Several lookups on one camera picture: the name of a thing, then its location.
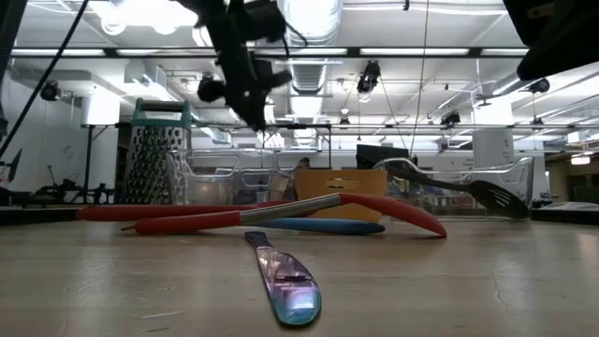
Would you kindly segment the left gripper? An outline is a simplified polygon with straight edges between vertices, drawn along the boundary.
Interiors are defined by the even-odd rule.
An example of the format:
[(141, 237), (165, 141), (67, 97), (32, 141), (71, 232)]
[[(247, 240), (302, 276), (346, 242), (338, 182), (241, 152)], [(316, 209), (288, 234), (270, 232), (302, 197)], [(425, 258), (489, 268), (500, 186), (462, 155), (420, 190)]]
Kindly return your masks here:
[(266, 128), (265, 101), (253, 100), (249, 109), (245, 98), (266, 95), (271, 89), (292, 79), (289, 71), (274, 72), (271, 63), (258, 59), (247, 47), (245, 0), (197, 0), (198, 27), (207, 29), (216, 51), (216, 64), (224, 77), (202, 79), (197, 93), (201, 100), (212, 102), (219, 98), (229, 101), (229, 108), (254, 131)]

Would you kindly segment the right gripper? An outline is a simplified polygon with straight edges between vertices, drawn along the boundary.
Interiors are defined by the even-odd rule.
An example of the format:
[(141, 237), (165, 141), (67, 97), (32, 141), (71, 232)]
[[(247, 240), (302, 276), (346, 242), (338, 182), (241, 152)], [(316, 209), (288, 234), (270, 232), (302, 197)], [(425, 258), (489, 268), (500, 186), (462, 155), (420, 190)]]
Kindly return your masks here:
[(523, 81), (599, 62), (599, 0), (503, 0), (528, 51)]

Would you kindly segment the black slotted turner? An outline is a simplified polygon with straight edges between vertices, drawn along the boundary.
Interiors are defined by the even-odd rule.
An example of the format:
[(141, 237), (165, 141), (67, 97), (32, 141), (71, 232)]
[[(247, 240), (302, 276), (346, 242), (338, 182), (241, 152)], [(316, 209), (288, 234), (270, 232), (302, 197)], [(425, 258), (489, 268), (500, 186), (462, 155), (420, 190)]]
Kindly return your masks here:
[(449, 183), (428, 178), (422, 173), (411, 173), (397, 168), (390, 168), (389, 170), (393, 176), (410, 182), (451, 191), (466, 192), (487, 210), (496, 212), (502, 216), (512, 219), (524, 219), (529, 215), (529, 208), (523, 201), (494, 183), (482, 180), (475, 180), (466, 184)]

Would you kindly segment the clear plastic bin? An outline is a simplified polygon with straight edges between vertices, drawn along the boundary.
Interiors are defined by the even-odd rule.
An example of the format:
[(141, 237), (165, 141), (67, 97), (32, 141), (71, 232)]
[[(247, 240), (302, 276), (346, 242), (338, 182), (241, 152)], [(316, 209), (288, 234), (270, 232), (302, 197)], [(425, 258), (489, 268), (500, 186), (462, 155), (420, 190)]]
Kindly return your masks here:
[(167, 153), (170, 202), (249, 205), (282, 200), (291, 174), (264, 149), (180, 150)]
[[(468, 156), (426, 157), (422, 166), (405, 158), (390, 158), (378, 162), (374, 169), (387, 173), (387, 193), (407, 201), (438, 216), (500, 217), (508, 220), (524, 220), (530, 217), (533, 198), (534, 159), (524, 157), (512, 164), (492, 168), (476, 168)], [(529, 208), (524, 219), (512, 219), (487, 210), (466, 192), (451, 191), (397, 178), (390, 168), (422, 173), (426, 177), (449, 183), (466, 184), (475, 180), (487, 181), (501, 186), (516, 195)]]

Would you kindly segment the teal steel box grater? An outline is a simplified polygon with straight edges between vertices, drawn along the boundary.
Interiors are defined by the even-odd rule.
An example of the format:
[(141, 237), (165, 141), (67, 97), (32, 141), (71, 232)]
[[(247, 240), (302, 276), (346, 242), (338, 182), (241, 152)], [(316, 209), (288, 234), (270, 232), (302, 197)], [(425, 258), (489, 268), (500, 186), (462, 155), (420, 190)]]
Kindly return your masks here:
[(192, 111), (187, 101), (136, 101), (122, 203), (169, 203), (168, 153), (190, 147), (191, 126)]

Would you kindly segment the white pillar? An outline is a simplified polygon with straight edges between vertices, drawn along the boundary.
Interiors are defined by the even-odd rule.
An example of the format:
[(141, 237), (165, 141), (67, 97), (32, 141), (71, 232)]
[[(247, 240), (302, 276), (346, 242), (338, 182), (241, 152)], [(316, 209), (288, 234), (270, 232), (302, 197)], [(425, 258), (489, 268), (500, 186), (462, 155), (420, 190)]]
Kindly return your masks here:
[(514, 162), (514, 141), (511, 129), (483, 129), (473, 134), (476, 168), (492, 168)]

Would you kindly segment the black background monitor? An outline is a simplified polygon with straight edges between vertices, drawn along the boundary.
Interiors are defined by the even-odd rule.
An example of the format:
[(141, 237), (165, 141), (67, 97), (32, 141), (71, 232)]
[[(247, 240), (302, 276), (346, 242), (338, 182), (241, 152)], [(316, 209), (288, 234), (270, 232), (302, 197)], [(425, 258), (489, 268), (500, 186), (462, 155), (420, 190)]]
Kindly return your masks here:
[(378, 162), (390, 158), (408, 158), (406, 149), (358, 144), (356, 161), (358, 169), (372, 169)]

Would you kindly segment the blue silicone spoon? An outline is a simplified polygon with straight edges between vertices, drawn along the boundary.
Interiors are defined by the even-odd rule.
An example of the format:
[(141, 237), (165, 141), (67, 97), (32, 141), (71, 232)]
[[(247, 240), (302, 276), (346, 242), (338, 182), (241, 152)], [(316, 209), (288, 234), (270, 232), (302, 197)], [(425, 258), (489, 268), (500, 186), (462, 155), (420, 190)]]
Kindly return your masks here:
[(382, 233), (386, 230), (386, 228), (382, 225), (360, 220), (311, 217), (279, 218), (252, 224), (252, 227), (266, 227), (343, 235), (370, 235)]

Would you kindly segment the red silicone tongs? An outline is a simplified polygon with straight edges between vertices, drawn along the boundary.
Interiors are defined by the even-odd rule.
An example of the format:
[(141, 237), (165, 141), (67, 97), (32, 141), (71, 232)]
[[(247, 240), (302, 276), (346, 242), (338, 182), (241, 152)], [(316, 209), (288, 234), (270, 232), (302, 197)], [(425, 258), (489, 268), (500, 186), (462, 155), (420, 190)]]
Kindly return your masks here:
[(284, 205), (269, 206), (249, 211), (214, 212), (207, 214), (140, 219), (133, 226), (124, 227), (123, 231), (133, 229), (138, 234), (146, 235), (247, 226), (278, 218), (307, 215), (346, 204), (357, 204), (410, 223), (414, 226), (427, 229), (441, 237), (446, 236), (444, 226), (435, 216), (412, 204), (390, 197), (351, 193), (334, 193), (317, 198), (292, 201)]

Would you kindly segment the black background machinery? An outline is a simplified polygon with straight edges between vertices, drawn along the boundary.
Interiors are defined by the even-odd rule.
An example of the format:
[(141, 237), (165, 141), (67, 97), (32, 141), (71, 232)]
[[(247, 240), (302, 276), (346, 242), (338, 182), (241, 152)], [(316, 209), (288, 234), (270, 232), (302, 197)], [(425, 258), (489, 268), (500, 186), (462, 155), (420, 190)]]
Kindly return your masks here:
[(40, 205), (101, 205), (112, 203), (114, 193), (105, 183), (89, 188), (65, 179), (61, 184), (41, 187), (31, 196), (31, 201)]

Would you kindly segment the silver ventilation duct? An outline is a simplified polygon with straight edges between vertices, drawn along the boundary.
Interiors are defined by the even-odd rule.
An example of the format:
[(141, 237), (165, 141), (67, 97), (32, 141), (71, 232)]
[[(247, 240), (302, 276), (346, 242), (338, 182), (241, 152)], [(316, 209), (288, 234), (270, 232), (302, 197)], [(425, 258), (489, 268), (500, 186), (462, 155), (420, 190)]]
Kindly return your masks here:
[(341, 25), (343, 0), (281, 0), (287, 22), (295, 29), (288, 41), (301, 46), (328, 46), (335, 42)]

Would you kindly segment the black background post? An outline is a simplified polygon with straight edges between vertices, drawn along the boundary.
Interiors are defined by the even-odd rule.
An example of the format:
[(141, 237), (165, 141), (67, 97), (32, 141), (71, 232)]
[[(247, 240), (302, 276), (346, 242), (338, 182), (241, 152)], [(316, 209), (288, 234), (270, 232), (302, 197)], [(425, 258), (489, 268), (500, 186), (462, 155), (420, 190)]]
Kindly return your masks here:
[(91, 171), (91, 158), (92, 158), (92, 149), (93, 149), (93, 141), (94, 141), (94, 125), (87, 125), (88, 133), (87, 133), (87, 145), (86, 145), (86, 157), (85, 157), (85, 173), (84, 173), (84, 181), (82, 192), (82, 202), (84, 204), (88, 204), (88, 191), (89, 191), (89, 181), (90, 181), (90, 171)]

